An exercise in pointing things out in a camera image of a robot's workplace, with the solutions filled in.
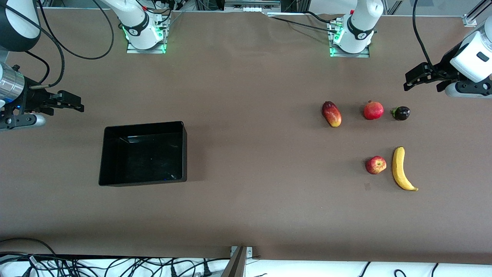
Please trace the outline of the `black plastic box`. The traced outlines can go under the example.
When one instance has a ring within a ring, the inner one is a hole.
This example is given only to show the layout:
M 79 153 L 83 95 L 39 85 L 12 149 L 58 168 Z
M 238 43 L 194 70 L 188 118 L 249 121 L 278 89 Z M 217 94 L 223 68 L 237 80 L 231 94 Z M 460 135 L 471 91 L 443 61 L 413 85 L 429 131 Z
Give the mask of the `black plastic box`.
M 187 131 L 182 121 L 104 129 L 98 184 L 129 187 L 187 181 Z

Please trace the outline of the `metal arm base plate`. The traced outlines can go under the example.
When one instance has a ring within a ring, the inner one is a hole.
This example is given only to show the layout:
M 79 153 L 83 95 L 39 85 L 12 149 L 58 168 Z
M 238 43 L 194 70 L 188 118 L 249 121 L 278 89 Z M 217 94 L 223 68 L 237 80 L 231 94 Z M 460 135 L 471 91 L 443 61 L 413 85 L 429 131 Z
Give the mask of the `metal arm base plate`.
M 339 34 L 343 32 L 342 18 L 337 17 L 327 23 L 328 30 L 336 30 L 337 33 L 328 33 L 329 46 L 330 46 L 330 56 L 331 57 L 343 57 L 343 58 L 369 58 L 370 50 L 369 45 L 367 45 L 363 51 L 359 53 L 349 53 L 340 48 L 339 45 L 335 43 L 335 38 L 339 37 Z
M 139 36 L 133 36 L 123 28 L 128 41 L 127 53 L 165 54 L 169 36 L 170 19 L 153 20 Z

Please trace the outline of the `dark purple mangosteen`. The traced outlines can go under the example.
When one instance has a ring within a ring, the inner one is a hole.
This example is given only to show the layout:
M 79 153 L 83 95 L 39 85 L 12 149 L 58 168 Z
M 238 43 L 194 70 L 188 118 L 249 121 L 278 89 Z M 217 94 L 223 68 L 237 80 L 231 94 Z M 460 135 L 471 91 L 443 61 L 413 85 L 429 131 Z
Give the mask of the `dark purple mangosteen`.
M 399 106 L 391 110 L 392 117 L 397 121 L 407 120 L 411 115 L 411 109 L 406 106 Z

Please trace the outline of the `red yellow apple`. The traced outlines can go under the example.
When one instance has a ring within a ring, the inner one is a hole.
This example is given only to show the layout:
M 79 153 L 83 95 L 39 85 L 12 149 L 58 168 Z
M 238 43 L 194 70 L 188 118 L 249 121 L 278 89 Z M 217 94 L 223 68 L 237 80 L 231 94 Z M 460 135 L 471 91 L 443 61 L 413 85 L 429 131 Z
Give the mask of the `red yellow apple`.
M 371 175 L 378 175 L 387 168 L 387 162 L 382 156 L 374 156 L 366 161 L 365 168 Z

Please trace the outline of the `red yellow mango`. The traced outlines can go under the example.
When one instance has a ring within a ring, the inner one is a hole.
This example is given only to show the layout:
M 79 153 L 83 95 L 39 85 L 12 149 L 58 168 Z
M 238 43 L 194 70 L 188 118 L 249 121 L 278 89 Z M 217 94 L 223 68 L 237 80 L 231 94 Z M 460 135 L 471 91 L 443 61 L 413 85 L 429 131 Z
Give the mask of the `red yellow mango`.
M 322 115 L 331 127 L 339 127 L 342 123 L 342 116 L 338 107 L 331 101 L 323 103 Z

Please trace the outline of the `aluminium frame profile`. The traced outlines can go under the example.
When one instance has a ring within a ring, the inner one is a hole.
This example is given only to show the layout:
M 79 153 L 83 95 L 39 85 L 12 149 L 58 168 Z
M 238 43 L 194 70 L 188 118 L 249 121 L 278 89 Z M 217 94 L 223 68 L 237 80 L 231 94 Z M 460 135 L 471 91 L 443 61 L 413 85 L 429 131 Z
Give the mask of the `aluminium frame profile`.
M 480 0 L 478 4 L 462 16 L 465 27 L 475 27 L 492 16 L 492 0 Z

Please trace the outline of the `grey power strip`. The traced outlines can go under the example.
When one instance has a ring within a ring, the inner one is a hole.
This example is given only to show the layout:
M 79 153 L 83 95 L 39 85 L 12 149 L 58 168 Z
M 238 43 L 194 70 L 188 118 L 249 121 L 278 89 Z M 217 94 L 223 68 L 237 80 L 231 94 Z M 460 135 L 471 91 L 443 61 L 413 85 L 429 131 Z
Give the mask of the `grey power strip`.
M 281 0 L 224 0 L 227 12 L 281 12 Z

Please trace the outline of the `red pomegranate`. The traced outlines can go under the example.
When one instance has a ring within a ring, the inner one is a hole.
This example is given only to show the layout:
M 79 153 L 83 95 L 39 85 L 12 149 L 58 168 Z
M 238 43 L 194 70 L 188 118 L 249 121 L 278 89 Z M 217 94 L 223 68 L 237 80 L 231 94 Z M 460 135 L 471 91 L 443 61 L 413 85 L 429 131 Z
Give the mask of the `red pomegranate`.
M 384 114 L 384 107 L 380 102 L 368 101 L 364 106 L 363 115 L 367 120 L 379 119 Z

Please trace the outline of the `yellow banana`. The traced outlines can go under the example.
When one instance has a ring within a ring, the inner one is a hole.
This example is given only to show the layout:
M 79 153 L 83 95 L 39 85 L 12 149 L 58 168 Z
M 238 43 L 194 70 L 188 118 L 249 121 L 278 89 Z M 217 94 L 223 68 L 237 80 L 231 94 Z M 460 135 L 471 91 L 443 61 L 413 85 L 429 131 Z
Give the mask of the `yellow banana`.
M 418 188 L 413 186 L 411 182 L 406 177 L 404 171 L 404 158 L 405 149 L 403 147 L 398 147 L 395 149 L 392 157 L 392 175 L 393 178 L 401 189 L 406 191 L 418 191 Z

